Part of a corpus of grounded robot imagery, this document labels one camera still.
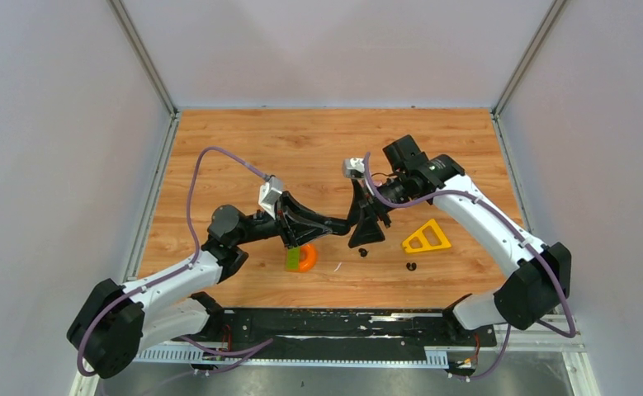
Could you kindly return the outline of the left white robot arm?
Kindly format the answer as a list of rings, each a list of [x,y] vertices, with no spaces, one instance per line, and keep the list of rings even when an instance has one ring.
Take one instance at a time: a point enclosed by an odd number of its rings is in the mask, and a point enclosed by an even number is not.
[[[288,191],[261,191],[254,214],[222,205],[212,215],[205,242],[186,259],[152,276],[119,284],[107,278],[91,290],[69,326],[78,373],[111,378],[143,350],[179,336],[205,341],[224,330],[218,304],[204,289],[235,275],[248,253],[245,243],[278,237],[297,248],[327,235],[343,236],[359,220],[356,204],[346,218],[322,215]]]

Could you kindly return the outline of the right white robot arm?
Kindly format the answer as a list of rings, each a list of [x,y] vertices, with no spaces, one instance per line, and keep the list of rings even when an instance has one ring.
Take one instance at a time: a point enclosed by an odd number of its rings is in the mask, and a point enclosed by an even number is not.
[[[477,328],[506,323],[526,330],[569,296],[571,253],[563,243],[546,244],[493,204],[446,154],[430,158],[410,135],[384,147],[392,173],[376,185],[369,158],[347,158],[343,174],[353,186],[348,223],[350,248],[385,240],[392,210],[427,202],[450,215],[498,264],[506,281],[497,290],[466,295],[449,306],[444,337],[463,344]]]

